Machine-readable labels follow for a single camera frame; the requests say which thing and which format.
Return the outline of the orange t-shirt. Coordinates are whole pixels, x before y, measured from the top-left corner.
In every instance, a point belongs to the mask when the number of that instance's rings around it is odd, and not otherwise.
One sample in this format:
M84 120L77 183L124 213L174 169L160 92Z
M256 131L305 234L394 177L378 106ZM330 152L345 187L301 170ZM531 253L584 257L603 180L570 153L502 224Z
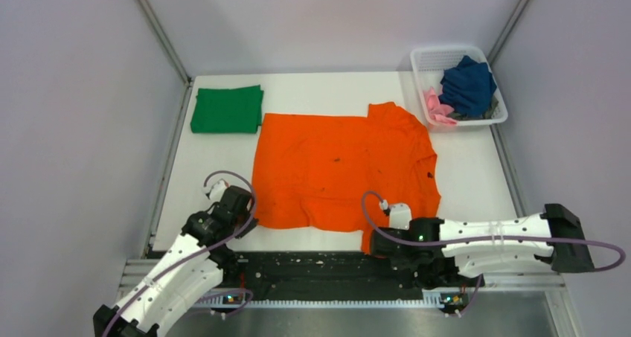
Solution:
M437 160L427 128L392 102L371 104L365 117L268 113L254 157L255 216L265 228L359 231L368 252L374 226L390 221L364 193L434 217Z

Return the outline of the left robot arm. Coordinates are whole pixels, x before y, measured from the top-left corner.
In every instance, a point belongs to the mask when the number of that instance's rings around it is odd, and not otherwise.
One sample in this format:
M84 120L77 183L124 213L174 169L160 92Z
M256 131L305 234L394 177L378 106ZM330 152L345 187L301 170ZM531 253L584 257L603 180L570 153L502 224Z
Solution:
M114 306L97 310L96 336L165 336L207 292L236 283L238 256L227 243L253 229L254 195L220 180L206 196L209 208L188 217L141 282Z

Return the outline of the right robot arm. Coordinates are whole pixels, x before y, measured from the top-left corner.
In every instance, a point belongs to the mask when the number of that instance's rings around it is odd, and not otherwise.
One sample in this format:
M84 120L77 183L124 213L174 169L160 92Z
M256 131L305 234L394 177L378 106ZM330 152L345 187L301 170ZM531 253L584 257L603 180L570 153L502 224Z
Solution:
M471 222L412 218L405 204L388 208L393 227L371 233L368 251L414 269L435 268L445 286L492 272L524 272L547 265L554 272L593 272L580 219L561 204L521 218Z

